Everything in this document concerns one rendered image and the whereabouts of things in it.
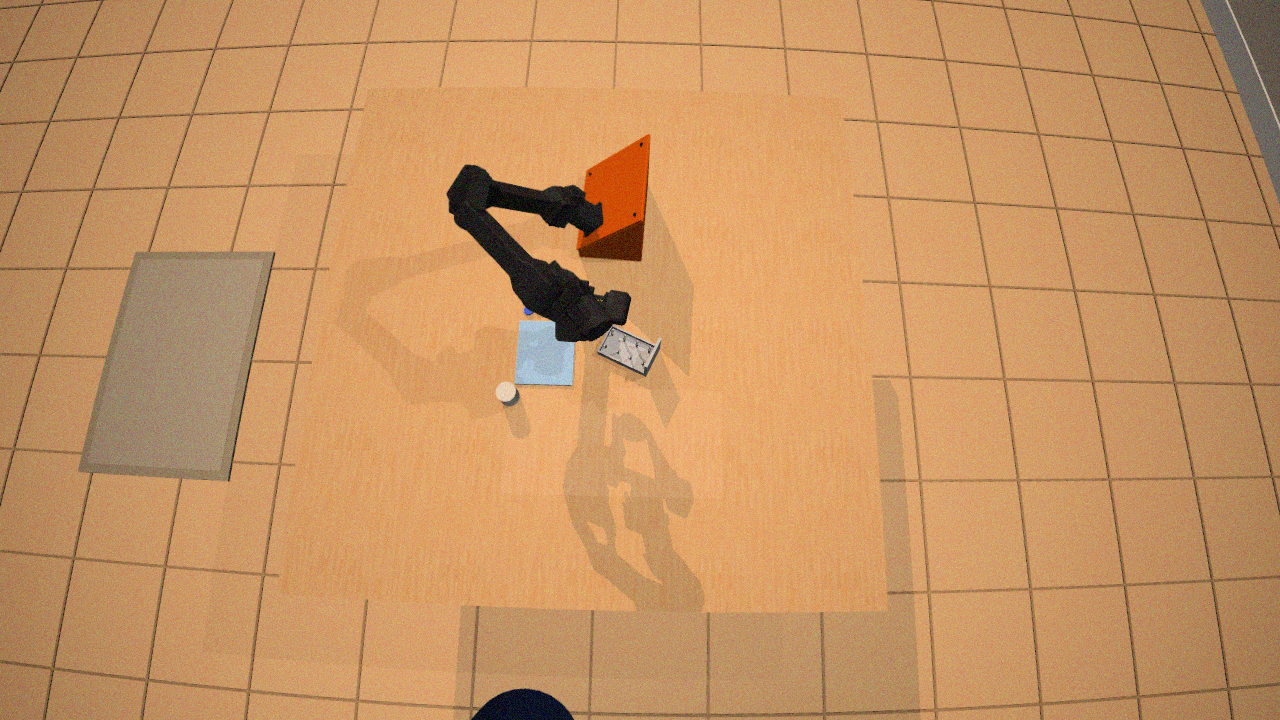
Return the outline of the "grey cylinder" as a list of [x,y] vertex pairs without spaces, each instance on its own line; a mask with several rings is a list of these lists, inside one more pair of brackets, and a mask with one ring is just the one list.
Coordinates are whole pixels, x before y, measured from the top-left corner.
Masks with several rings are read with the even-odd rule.
[[499,398],[500,402],[508,407],[515,406],[520,400],[518,389],[516,389],[516,387],[509,382],[503,382],[497,386],[495,395],[497,398]]

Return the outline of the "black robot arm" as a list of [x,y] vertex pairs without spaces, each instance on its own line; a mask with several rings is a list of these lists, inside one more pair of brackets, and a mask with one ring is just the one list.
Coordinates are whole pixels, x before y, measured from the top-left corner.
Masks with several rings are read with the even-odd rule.
[[[530,190],[493,181],[483,167],[465,165],[447,192],[454,223],[490,254],[509,275],[513,292],[525,307],[556,322],[556,340],[594,341],[605,334],[613,319],[586,293],[573,272],[554,260],[531,258],[486,209],[506,208],[538,214],[548,223],[564,228],[568,223],[588,237],[603,224],[602,202],[591,204],[576,184]],[[550,311],[550,305],[558,302]]]

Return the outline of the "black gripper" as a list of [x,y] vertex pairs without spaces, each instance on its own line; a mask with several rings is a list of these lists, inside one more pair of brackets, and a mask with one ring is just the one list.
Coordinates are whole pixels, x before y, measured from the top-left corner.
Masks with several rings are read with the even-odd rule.
[[[582,281],[582,279],[580,279],[580,281]],[[589,286],[589,281],[582,281],[582,283],[585,284],[585,288],[586,288],[586,293],[585,295],[593,293],[593,296],[596,299],[596,301],[602,300],[602,301],[598,301],[598,302],[602,305],[602,307],[605,309],[605,313],[608,313],[609,316],[613,319],[613,322],[614,322],[613,324],[616,324],[616,325],[625,325],[626,324],[627,316],[628,316],[628,307],[630,307],[630,302],[631,302],[631,297],[630,297],[628,292],[611,290],[611,292],[605,292],[602,296],[602,295],[594,293],[595,287],[594,286]]]

